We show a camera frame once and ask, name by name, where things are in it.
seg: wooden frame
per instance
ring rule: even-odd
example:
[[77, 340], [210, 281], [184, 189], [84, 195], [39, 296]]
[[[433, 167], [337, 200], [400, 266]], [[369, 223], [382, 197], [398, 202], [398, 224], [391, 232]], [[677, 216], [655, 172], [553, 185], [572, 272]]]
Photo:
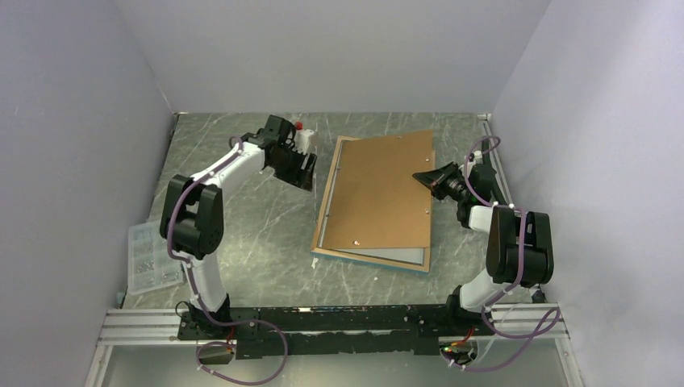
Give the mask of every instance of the wooden frame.
[[[423, 264], [410, 264], [407, 262], [390, 260], [386, 258], [379, 258], [376, 256], [365, 256], [362, 254], [352, 254], [349, 252], [338, 252], [337, 250], [329, 250], [326, 248], [319, 247], [319, 240], [321, 232], [323, 230], [323, 222], [325, 220], [326, 210], [328, 208], [328, 202], [331, 195], [331, 188], [333, 177], [336, 173], [337, 162], [340, 159], [340, 154], [342, 151], [342, 145], [345, 141], [354, 141], [358, 138], [347, 137], [340, 135], [337, 137], [337, 144], [335, 145], [335, 152], [332, 155], [332, 162], [330, 164], [330, 172], [328, 174], [328, 179], [325, 185], [325, 190], [323, 191], [323, 199], [321, 201], [321, 207], [319, 211], [319, 218], [316, 222], [316, 228], [314, 230], [314, 238], [311, 243], [311, 253], [319, 256], [330, 256], [335, 258], [343, 258], [347, 260], [355, 260], [359, 262], [365, 262], [368, 264], [380, 264], [382, 266], [390, 266], [395, 268], [403, 268], [406, 270], [417, 271], [422, 273], [428, 273], [430, 271], [430, 247], [423, 249]], [[435, 151], [432, 151], [432, 167], [434, 168]]]

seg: white wall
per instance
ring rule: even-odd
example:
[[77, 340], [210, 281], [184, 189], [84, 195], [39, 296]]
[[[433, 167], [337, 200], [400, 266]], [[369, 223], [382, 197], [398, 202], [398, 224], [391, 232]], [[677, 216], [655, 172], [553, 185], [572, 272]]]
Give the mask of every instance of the white wall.
[[83, 385], [171, 122], [113, 2], [0, 2], [0, 385]]
[[190, 112], [490, 112], [548, 1], [116, 0]]
[[589, 386], [682, 385], [684, 3], [549, 5], [494, 109]]

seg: table surface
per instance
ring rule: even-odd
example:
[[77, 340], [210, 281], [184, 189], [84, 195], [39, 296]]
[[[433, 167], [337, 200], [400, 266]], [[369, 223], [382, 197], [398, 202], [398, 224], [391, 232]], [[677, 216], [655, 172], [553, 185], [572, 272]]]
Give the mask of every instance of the table surface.
[[[319, 258], [311, 241], [338, 135], [367, 138], [432, 129], [436, 166], [461, 164], [471, 143], [482, 136], [475, 114], [313, 113], [279, 114], [318, 132], [313, 192], [255, 174], [228, 194], [219, 270], [232, 306], [334, 306], [443, 303], [456, 288], [484, 268], [487, 236], [461, 227], [457, 205], [435, 202], [430, 273]], [[177, 173], [189, 176], [229, 151], [234, 135], [256, 132], [268, 114], [182, 114], [156, 185], [148, 220], [161, 217], [166, 186]], [[127, 309], [174, 307], [188, 298], [181, 284], [127, 296]], [[531, 302], [517, 289], [504, 302]]]

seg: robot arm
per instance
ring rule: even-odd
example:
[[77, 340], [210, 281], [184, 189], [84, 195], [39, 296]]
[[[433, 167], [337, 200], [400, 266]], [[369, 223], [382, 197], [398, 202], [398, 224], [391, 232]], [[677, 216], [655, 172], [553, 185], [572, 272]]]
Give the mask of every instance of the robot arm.
[[[198, 293], [206, 308], [219, 320], [227, 321], [225, 318], [230, 317], [230, 299], [223, 287], [216, 257], [216, 248], [223, 238], [223, 200], [231, 189], [266, 167], [275, 170], [276, 178], [311, 190], [317, 156], [308, 149], [296, 147], [297, 137], [303, 135], [308, 137], [312, 133], [298, 131], [289, 121], [271, 115], [256, 134], [241, 137], [241, 150], [236, 145], [207, 169], [190, 177], [176, 175], [169, 182], [160, 225], [163, 238], [167, 237], [173, 211], [183, 191], [197, 179], [209, 176], [181, 203], [173, 226], [172, 246], [179, 256], [187, 259], [183, 262], [186, 271], [191, 265]], [[200, 315], [197, 298], [190, 296], [190, 303]]]
[[415, 173], [414, 178], [429, 188], [432, 196], [442, 200], [449, 196], [458, 203], [457, 218], [461, 225], [489, 234], [486, 268], [471, 282], [459, 286], [448, 301], [460, 310], [461, 318], [480, 319], [482, 307], [506, 287], [512, 285], [518, 272], [518, 243], [524, 243], [523, 278], [520, 285], [530, 288], [545, 284], [553, 275], [551, 227], [547, 214], [526, 213], [524, 241], [517, 240], [520, 218], [508, 206], [482, 206], [465, 184], [469, 179], [478, 195], [489, 201], [496, 185], [496, 172], [482, 164], [482, 154], [475, 152], [465, 167], [449, 163], [440, 169]]

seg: glass pane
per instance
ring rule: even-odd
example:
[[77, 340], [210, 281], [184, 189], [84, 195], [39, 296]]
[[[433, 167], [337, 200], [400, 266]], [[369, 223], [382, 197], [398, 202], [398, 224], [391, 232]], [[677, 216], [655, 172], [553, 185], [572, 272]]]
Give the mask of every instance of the glass pane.
[[[482, 366], [508, 359], [521, 342], [497, 341]], [[165, 387], [230, 385], [218, 377], [197, 371], [194, 347], [115, 347], [104, 385]], [[280, 357], [234, 360], [212, 368], [243, 381], [267, 377]], [[423, 386], [501, 385], [567, 386], [553, 340], [539, 339], [512, 365], [498, 372], [471, 373], [448, 368], [440, 356], [413, 356], [410, 352], [291, 356], [285, 369], [268, 386]]]

